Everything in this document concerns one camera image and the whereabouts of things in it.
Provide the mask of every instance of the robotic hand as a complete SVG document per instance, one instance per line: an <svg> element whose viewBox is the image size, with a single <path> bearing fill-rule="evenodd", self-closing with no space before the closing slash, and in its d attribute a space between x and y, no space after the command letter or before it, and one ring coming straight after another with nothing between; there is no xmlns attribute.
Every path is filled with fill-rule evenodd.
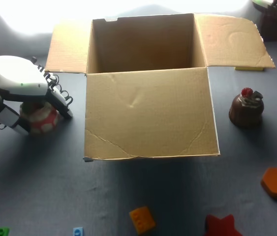
<svg viewBox="0 0 277 236"><path fill-rule="evenodd" d="M17 102L49 102L64 118L73 117L69 105L73 98L62 90L59 77L36 66L36 58L0 56L0 124L21 134L30 133L30 124L4 104L4 100Z"/></svg>

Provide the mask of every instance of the table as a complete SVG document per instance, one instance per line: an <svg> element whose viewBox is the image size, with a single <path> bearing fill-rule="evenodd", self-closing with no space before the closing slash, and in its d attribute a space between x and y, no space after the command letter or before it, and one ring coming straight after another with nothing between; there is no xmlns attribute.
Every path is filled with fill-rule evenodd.
<svg viewBox="0 0 277 236"><path fill-rule="evenodd" d="M277 42L266 47L277 66ZM260 185L265 170L277 166L277 69L210 67L209 77L220 157L85 163L86 78L60 74L74 98L74 119L40 139L0 130L0 227L10 227L10 236L69 236L80 226L87 236L135 236L128 213L148 206L156 221L149 236L202 236L207 214L233 214L245 236L277 236L277 202ZM244 87L264 96L256 130L228 118Z"/></svg>

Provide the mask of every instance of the red star-shaped block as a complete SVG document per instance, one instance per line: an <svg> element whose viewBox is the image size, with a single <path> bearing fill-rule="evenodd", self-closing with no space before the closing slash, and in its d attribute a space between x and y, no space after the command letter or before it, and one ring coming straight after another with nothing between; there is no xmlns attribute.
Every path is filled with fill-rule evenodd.
<svg viewBox="0 0 277 236"><path fill-rule="evenodd" d="M233 215L228 215L223 219L208 215L206 216L206 227L205 236L242 236L235 229L235 218Z"/></svg>

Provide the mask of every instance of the blue lego brick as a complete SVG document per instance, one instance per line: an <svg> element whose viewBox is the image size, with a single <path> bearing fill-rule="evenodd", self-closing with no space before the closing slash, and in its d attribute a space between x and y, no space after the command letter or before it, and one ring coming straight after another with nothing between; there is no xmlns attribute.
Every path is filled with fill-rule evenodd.
<svg viewBox="0 0 277 236"><path fill-rule="evenodd" d="M83 227L78 227L73 229L73 236L84 236Z"/></svg>
<svg viewBox="0 0 277 236"><path fill-rule="evenodd" d="M0 236L8 236L9 228L0 228Z"/></svg>

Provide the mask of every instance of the cardboard flap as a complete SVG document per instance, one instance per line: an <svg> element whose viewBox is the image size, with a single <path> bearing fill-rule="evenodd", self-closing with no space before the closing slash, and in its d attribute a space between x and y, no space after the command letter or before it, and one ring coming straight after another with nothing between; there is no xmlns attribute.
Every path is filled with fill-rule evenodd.
<svg viewBox="0 0 277 236"><path fill-rule="evenodd" d="M194 16L206 66L275 68L252 21L217 15Z"/></svg>
<svg viewBox="0 0 277 236"><path fill-rule="evenodd" d="M207 68L88 74L85 156L219 155Z"/></svg>
<svg viewBox="0 0 277 236"><path fill-rule="evenodd" d="M65 21L55 26L45 69L86 73L91 21Z"/></svg>

